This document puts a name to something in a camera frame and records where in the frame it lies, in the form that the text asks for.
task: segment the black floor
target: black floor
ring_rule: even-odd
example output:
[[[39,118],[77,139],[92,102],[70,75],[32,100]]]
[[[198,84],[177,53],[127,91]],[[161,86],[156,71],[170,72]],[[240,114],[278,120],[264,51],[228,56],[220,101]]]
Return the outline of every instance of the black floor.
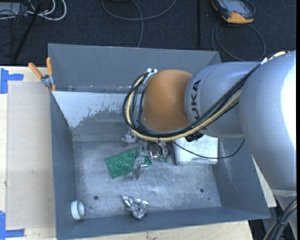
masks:
[[[2,1],[28,5],[27,0]],[[39,2],[30,1],[34,6]],[[255,7],[250,27],[246,24],[234,27],[222,21],[217,28],[219,43],[216,38],[213,40],[222,61],[255,61],[271,53],[295,50],[297,0],[248,1]],[[213,51],[213,27],[221,19],[211,0],[65,0],[65,3],[65,18],[52,21],[38,17],[23,46],[21,42],[33,15],[20,13],[14,18],[0,19],[0,65],[26,66],[34,62],[45,66],[48,43]],[[166,13],[151,18],[172,4]],[[42,10],[51,6],[52,1],[45,0]],[[143,32],[141,20],[120,19],[105,9],[121,18],[137,19],[141,12],[148,18],[143,21]],[[28,5],[28,11],[34,10]],[[55,12],[47,16],[60,17],[63,12],[59,0]]]

